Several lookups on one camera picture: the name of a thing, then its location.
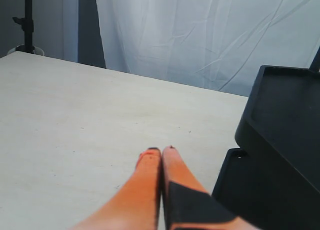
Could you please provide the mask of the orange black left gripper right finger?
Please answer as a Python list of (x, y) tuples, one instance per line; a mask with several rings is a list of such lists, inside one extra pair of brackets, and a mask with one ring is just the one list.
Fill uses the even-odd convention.
[(206, 191), (189, 170), (177, 149), (162, 152), (165, 227), (167, 230), (254, 230)]

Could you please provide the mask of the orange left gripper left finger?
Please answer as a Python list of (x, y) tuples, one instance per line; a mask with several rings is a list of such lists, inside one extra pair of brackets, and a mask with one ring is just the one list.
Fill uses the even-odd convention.
[(134, 173), (97, 212), (73, 230), (156, 230), (160, 208), (162, 154), (158, 148), (142, 152)]

